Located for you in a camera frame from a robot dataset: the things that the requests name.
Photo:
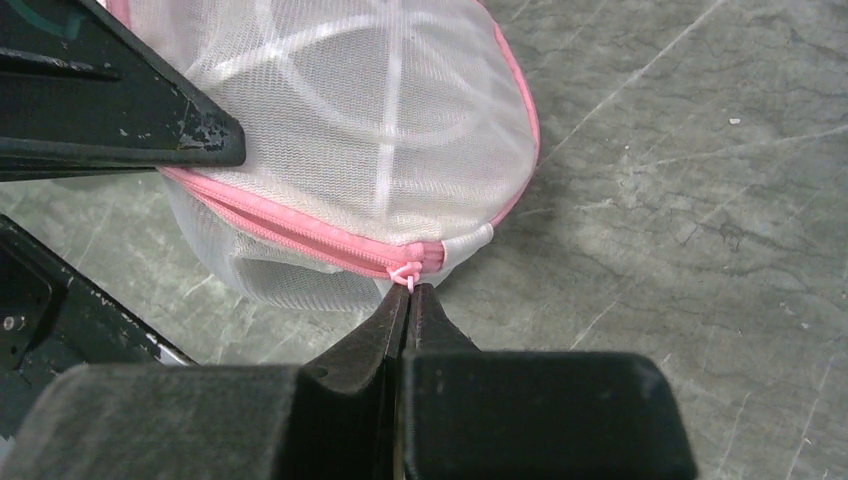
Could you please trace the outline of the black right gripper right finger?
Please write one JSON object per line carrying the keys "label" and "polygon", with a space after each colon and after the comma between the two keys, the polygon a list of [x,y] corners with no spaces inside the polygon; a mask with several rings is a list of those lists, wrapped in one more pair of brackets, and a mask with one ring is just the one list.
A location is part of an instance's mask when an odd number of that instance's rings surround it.
{"label": "black right gripper right finger", "polygon": [[484,351],[415,289],[399,363],[402,479],[695,479],[669,381],[616,351]]}

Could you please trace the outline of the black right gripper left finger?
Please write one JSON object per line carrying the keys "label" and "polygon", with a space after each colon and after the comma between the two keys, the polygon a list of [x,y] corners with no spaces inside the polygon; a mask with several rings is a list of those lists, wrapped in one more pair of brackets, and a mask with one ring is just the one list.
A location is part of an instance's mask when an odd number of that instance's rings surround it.
{"label": "black right gripper left finger", "polygon": [[36,400],[5,479],[390,479],[410,291],[305,365],[80,365]]}

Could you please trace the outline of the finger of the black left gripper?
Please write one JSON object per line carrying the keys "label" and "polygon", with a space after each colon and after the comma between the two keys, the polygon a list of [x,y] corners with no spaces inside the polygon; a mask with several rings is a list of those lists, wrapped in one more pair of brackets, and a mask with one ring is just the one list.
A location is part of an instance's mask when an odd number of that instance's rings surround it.
{"label": "finger of the black left gripper", "polygon": [[127,2],[2,3],[3,181],[245,158],[239,122],[131,31]]}
{"label": "finger of the black left gripper", "polygon": [[11,218],[1,218],[1,435],[80,364],[191,359]]}

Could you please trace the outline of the pink rimmed mesh laundry bag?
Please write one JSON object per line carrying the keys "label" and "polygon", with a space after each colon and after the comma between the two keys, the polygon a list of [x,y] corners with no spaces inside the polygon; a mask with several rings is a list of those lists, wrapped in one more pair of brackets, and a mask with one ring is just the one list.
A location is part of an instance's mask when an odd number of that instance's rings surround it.
{"label": "pink rimmed mesh laundry bag", "polygon": [[538,161],[520,66],[479,1],[109,1],[236,118],[238,167],[165,168],[199,261],[309,310],[438,284],[487,245]]}

